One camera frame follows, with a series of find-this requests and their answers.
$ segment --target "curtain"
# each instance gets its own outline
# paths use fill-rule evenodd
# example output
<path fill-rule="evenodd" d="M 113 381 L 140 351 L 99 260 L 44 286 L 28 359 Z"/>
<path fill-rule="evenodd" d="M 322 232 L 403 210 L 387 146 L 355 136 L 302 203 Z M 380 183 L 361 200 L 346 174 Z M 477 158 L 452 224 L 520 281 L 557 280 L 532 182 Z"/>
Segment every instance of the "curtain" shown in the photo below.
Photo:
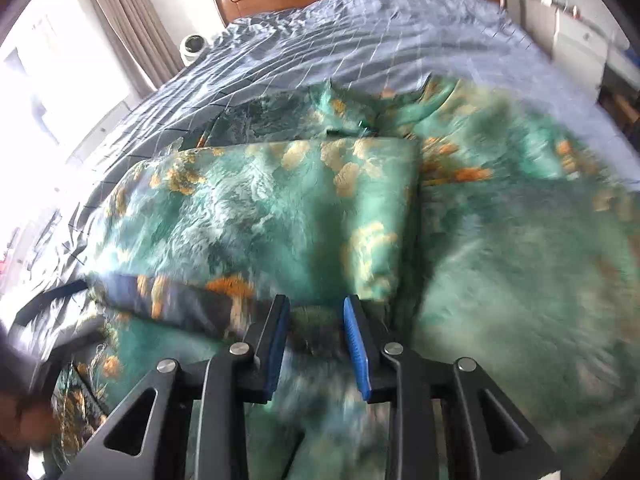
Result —
<path fill-rule="evenodd" d="M 95 0 L 107 36 L 140 96 L 169 81 L 183 67 L 150 0 Z"/>

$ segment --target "silver bolt head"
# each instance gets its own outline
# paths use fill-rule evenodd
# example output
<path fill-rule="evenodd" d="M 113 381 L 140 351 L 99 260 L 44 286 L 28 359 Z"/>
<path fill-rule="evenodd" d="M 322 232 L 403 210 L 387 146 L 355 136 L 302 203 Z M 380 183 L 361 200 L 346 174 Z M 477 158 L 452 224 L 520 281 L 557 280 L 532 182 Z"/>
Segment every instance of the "silver bolt head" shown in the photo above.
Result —
<path fill-rule="evenodd" d="M 392 342 L 385 345 L 385 354 L 388 355 L 400 355 L 402 350 L 404 350 L 404 348 L 400 343 Z"/>
<path fill-rule="evenodd" d="M 458 368 L 463 372 L 473 372 L 478 367 L 471 357 L 461 357 L 458 359 Z"/>
<path fill-rule="evenodd" d="M 175 361 L 173 359 L 162 359 L 158 363 L 156 370 L 158 370 L 161 374 L 168 374 L 169 372 L 173 372 L 175 370 Z"/>
<path fill-rule="evenodd" d="M 249 345 L 247 343 L 233 343 L 229 347 L 229 352 L 233 355 L 244 355 L 249 351 Z"/>

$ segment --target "black metal bracket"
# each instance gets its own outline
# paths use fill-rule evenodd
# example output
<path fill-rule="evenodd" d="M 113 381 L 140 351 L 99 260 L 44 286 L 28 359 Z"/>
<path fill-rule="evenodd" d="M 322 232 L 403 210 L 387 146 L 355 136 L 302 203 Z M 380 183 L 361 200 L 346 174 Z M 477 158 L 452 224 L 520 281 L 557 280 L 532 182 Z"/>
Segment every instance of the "black metal bracket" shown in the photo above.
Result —
<path fill-rule="evenodd" d="M 277 295 L 263 324 L 209 361 L 184 367 L 163 359 L 82 448 L 63 480 L 182 480 L 194 400 L 196 480 L 246 480 L 244 403 L 265 404 L 278 384 L 289 300 Z"/>
<path fill-rule="evenodd" d="M 41 312 L 49 307 L 53 300 L 68 298 L 88 287 L 84 280 L 75 280 L 37 294 L 15 316 L 14 326 L 27 326 Z M 105 319 L 95 316 L 78 326 L 69 326 L 58 334 L 46 361 L 38 362 L 25 356 L 16 363 L 14 373 L 26 384 L 25 389 L 32 395 L 50 397 L 62 368 L 71 356 L 82 348 L 98 344 L 104 340 Z"/>
<path fill-rule="evenodd" d="M 344 301 L 345 330 L 358 388 L 390 402 L 388 480 L 437 480 L 432 399 L 440 399 L 452 480 L 560 478 L 556 454 L 482 367 L 423 359 L 367 320 L 357 296 Z"/>

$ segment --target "grid pattern sheet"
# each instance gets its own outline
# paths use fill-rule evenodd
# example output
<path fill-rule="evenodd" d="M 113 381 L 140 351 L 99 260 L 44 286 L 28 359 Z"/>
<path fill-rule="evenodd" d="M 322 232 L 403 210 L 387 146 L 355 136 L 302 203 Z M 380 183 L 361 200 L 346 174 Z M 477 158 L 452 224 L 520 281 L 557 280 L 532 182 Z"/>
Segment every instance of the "grid pattern sheet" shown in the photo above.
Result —
<path fill-rule="evenodd" d="M 305 9 L 240 18 L 197 62 L 147 98 L 92 155 L 94 181 L 42 236 L 30 262 L 33 293 L 82 273 L 91 215 L 134 164 L 162 153 L 223 110 L 332 79 L 379 93 L 411 91 L 431 73 L 504 88 L 561 121 L 632 187 L 640 164 L 606 114 L 553 68 L 487 0 L 320 0 Z M 84 298 L 52 305 L 30 327 L 33 351 Z"/>

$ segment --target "green floral fabric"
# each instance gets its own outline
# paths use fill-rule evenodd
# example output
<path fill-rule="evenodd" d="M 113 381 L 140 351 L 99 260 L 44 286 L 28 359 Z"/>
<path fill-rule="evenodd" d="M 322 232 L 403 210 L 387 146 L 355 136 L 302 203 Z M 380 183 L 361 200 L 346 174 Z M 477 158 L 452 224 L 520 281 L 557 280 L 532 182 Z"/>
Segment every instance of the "green floral fabric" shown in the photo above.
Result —
<path fill-rule="evenodd" d="M 289 463 L 287 478 L 383 478 L 388 407 L 354 385 L 351 293 L 423 356 L 477 358 L 569 476 L 606 471 L 640 413 L 640 209 L 560 124 L 434 76 L 400 96 L 331 83 L 267 96 L 182 148 L 113 191 L 89 279 L 102 308 L 216 343 L 290 297 L 280 385 L 248 412 L 252 478 Z M 168 328 L 127 323 L 94 363 L 117 359 L 119 380 L 142 375 L 142 353 L 202 358 L 183 351 L 195 335 L 167 335 L 161 354 L 151 335 Z M 124 394 L 113 378 L 93 387 L 110 405 Z"/>

